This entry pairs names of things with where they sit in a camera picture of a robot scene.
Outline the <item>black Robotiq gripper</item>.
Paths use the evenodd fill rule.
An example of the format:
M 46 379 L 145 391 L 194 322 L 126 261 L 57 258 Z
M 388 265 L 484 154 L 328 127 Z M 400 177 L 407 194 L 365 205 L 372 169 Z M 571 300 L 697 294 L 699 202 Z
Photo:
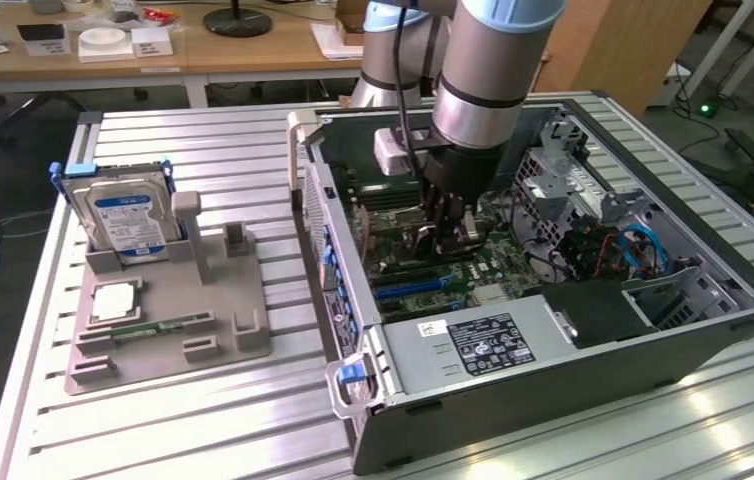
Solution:
M 440 146 L 427 151 L 429 158 L 423 166 L 424 209 L 433 211 L 441 200 L 459 201 L 476 207 L 487 191 L 501 161 L 501 147 L 465 148 Z

